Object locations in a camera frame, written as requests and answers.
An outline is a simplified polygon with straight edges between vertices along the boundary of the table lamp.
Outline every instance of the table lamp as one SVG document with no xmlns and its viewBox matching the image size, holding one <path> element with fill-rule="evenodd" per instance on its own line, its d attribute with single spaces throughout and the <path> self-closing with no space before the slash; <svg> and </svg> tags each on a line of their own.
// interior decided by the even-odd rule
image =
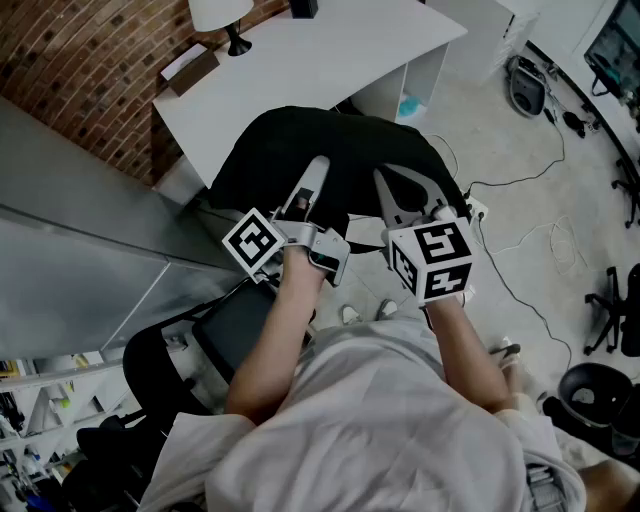
<svg viewBox="0 0 640 512">
<path fill-rule="evenodd" d="M 253 8 L 253 0 L 189 0 L 193 26 L 198 32 L 224 27 L 229 34 L 229 55 L 248 52 L 251 43 L 240 37 L 234 23 Z"/>
</svg>

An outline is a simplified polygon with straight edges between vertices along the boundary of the white t-shirt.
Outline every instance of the white t-shirt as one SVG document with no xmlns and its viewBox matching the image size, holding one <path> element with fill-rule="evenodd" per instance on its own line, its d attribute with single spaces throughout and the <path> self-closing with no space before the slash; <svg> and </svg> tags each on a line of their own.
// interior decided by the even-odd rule
<svg viewBox="0 0 640 512">
<path fill-rule="evenodd" d="M 322 331 L 259 427 L 178 415 L 140 511 L 182 501 L 211 512 L 528 511 L 525 464 L 536 462 L 555 471 L 567 511 L 583 512 L 551 422 L 469 403 L 438 358 L 416 319 Z"/>
</svg>

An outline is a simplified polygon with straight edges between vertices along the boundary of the power strip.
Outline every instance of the power strip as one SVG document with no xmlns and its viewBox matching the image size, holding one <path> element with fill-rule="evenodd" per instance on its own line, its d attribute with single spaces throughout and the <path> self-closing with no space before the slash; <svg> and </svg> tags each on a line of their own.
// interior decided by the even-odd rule
<svg viewBox="0 0 640 512">
<path fill-rule="evenodd" d="M 469 196 L 468 199 L 465 199 L 467 202 L 467 206 L 469 207 L 469 213 L 471 214 L 471 218 L 477 218 L 481 213 L 483 214 L 482 220 L 487 220 L 487 215 L 489 215 L 489 208 L 478 201 L 475 197 Z"/>
</svg>

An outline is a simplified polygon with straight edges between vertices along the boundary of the sneaker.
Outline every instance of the sneaker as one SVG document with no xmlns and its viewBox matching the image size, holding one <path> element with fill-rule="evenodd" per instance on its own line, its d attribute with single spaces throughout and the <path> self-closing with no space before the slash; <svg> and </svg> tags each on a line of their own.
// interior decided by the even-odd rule
<svg viewBox="0 0 640 512">
<path fill-rule="evenodd" d="M 340 309 L 340 317 L 342 318 L 342 325 L 353 325 L 362 322 L 360 313 L 348 304 L 342 306 Z"/>
<path fill-rule="evenodd" d="M 376 313 L 376 321 L 384 320 L 385 318 L 387 318 L 389 315 L 392 315 L 396 311 L 398 311 L 398 305 L 396 304 L 396 302 L 391 299 L 386 299 L 382 302 L 382 304 L 380 304 L 378 313 Z"/>
</svg>

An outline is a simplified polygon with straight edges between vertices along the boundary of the brick wall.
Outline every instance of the brick wall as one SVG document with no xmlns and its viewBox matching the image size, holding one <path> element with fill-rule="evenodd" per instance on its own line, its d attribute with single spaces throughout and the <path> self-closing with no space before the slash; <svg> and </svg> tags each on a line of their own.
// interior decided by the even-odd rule
<svg viewBox="0 0 640 512">
<path fill-rule="evenodd" d="M 287 7 L 254 1 L 242 31 Z M 187 0 L 1 0 L 0 94 L 152 186 L 182 155 L 151 103 L 160 70 L 226 40 L 194 31 Z"/>
</svg>

